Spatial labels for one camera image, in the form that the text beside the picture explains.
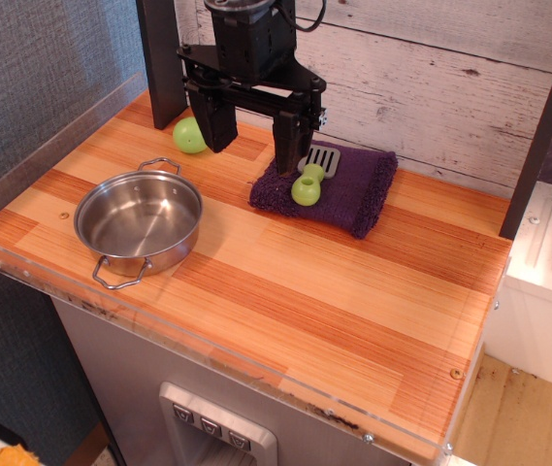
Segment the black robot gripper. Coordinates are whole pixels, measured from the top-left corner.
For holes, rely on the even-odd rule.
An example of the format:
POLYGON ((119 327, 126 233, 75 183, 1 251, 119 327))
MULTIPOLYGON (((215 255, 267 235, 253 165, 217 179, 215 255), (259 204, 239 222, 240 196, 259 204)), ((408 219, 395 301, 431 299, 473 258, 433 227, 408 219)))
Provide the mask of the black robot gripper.
POLYGON ((325 81, 295 56, 297 34, 318 28, 297 22, 294 1, 207 1, 215 43, 183 45, 184 86, 203 139, 222 152, 238 136, 236 109, 273 119, 276 169, 289 175, 308 154, 313 130, 325 124, 325 81))

